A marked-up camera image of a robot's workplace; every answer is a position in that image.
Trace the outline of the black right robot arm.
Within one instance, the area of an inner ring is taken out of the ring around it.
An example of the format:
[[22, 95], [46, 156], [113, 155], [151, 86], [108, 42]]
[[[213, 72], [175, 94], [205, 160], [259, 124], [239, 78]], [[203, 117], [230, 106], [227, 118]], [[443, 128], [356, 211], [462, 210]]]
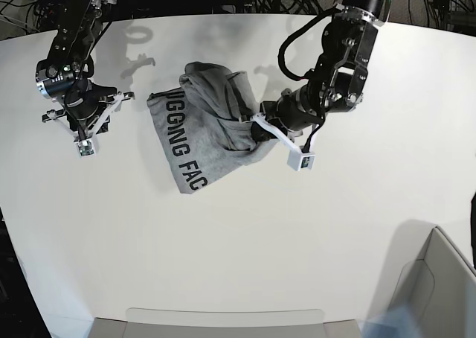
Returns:
[[89, 78], [94, 74], [91, 53], [103, 32], [103, 13], [117, 0], [54, 0], [57, 30], [48, 55], [36, 66], [36, 87], [57, 101], [74, 130], [86, 131], [98, 111]]

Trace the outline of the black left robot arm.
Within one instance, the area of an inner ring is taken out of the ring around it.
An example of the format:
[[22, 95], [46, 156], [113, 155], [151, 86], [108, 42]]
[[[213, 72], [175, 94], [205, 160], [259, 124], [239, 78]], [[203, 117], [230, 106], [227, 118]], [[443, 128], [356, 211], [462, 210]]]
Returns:
[[[354, 110], [363, 98], [370, 56], [390, 6], [391, 0], [342, 0], [288, 36], [278, 51], [279, 69], [306, 85], [283, 91], [277, 101], [263, 101], [260, 114], [265, 122], [286, 135], [307, 127], [317, 132], [328, 114]], [[286, 66], [287, 48], [325, 18], [331, 21], [322, 33], [315, 67], [302, 75], [293, 73]]]

